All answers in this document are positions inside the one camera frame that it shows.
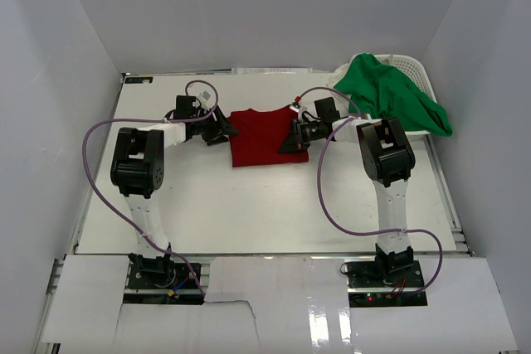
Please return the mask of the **red t shirt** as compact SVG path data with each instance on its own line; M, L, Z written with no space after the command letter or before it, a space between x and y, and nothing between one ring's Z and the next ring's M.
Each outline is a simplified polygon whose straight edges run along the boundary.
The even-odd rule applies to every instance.
M233 167L269 166L309 161L306 150L279 153L297 113L289 106L271 111L246 109L231 112L228 121L238 130L229 138Z

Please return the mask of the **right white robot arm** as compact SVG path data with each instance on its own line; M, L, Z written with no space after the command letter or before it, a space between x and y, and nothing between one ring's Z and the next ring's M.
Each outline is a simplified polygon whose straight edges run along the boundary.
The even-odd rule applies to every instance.
M321 208L338 230L353 236L377 237L372 273L385 284L402 283L414 263L413 249L407 234L406 191L416 159L398 118L370 122L354 117L342 118L331 97L314 102L317 119L299 116L290 122L280 153L298 153L311 142L325 141L317 170L317 189ZM360 148L364 171L372 180L377 196L378 229L355 232L340 226L329 214L321 187L321 171L329 143L356 143Z

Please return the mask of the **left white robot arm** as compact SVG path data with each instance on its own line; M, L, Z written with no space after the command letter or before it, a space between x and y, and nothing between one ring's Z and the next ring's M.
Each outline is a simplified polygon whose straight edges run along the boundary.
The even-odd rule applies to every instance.
M219 107L209 109L204 98L191 95L179 95L175 108L160 124L119 130L110 179L124 197L136 226L137 250L129 259L142 278L166 287L177 277L157 195L163 185L166 151L195 136L212 146L236 135L238 130Z

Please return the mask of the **green t shirt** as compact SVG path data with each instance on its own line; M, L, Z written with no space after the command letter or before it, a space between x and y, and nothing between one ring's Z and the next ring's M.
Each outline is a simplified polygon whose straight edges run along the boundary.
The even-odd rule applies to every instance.
M427 131L442 137L453 134L445 109L422 92L397 67L385 65L370 53L360 53L351 61L353 92L347 95L359 109L375 119L399 118L407 132Z

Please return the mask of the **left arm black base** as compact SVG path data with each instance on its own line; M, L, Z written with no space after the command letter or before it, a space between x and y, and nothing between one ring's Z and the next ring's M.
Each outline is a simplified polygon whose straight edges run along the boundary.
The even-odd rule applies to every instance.
M128 254L129 268L123 303L152 305L202 305L190 269L169 255L148 258Z

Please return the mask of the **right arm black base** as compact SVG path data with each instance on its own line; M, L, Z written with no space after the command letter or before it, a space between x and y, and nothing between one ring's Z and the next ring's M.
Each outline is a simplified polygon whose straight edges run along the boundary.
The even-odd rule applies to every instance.
M408 269L385 275L375 260L343 263L339 272L348 280L350 308L405 308L428 305L418 260Z

